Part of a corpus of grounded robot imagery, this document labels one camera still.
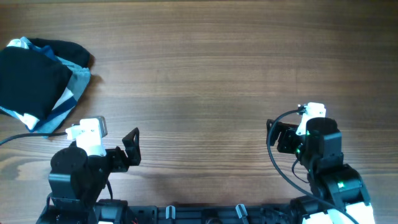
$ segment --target wooden table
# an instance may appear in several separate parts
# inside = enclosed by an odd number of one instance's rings
[[[396,223],[397,15],[396,4],[376,2],[11,4],[0,6],[0,44],[24,35],[68,40],[95,56],[91,83],[61,130],[103,115],[111,148],[139,127],[141,165],[110,177],[114,197],[130,205],[301,196],[269,160],[265,123],[316,101],[337,120],[377,223]],[[26,132],[0,116],[0,139]],[[0,147],[1,223],[36,221],[50,159],[69,143],[25,138]],[[292,177],[295,157],[275,158]]]

